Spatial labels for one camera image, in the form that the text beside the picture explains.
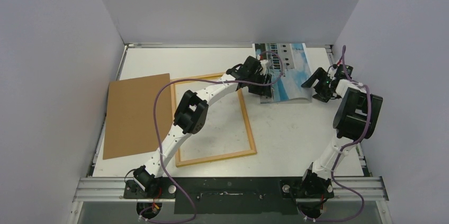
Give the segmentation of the blue building photo print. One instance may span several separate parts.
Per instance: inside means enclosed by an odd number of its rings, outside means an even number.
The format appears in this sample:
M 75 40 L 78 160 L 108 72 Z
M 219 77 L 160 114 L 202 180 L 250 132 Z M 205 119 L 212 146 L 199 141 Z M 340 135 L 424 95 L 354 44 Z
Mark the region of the blue building photo print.
M 261 97 L 261 104 L 310 103 L 312 89 L 302 84 L 312 75 L 304 43 L 256 43 L 253 44 L 256 57 L 269 60 L 267 72 L 275 80 L 283 71 L 282 78 L 271 86 L 271 96 Z

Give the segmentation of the brown frame backing board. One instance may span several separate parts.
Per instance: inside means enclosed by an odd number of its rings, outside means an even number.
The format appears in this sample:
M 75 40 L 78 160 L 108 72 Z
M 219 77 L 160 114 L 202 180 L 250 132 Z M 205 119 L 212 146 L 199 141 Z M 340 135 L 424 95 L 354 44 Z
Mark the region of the brown frame backing board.
M 150 153 L 173 123 L 170 75 L 159 74 L 109 83 L 103 159 Z

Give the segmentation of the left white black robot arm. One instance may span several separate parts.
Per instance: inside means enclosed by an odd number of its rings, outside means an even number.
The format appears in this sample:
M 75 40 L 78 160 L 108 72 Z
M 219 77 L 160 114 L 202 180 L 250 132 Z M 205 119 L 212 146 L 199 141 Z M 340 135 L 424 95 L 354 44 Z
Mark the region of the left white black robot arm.
M 166 173 L 166 165 L 179 147 L 205 125 L 209 107 L 224 96 L 247 87 L 250 93 L 269 96 L 270 87 L 277 83 L 282 74 L 272 79 L 268 72 L 270 62 L 249 56 L 242 64 L 228 69 L 218 80 L 206 80 L 205 88 L 196 92 L 187 90 L 175 112 L 173 125 L 162 139 L 156 131 L 158 148 L 149 160 L 133 171 L 133 180 L 138 192 L 145 198 L 153 197 L 158 191 L 159 178 Z

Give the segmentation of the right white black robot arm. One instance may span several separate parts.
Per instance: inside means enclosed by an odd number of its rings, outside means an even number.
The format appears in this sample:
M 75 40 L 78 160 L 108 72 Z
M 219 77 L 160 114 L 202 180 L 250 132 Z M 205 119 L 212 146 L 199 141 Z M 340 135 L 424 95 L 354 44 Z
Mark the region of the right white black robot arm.
M 313 88 L 313 98 L 327 103 L 333 98 L 341 103 L 333 120 L 336 134 L 321 156 L 309 166 L 300 181 L 300 192 L 308 197 L 331 196 L 332 176 L 353 147 L 374 133 L 383 98 L 372 94 L 366 85 L 352 80 L 351 66 L 333 65 L 330 76 L 319 67 L 301 86 Z

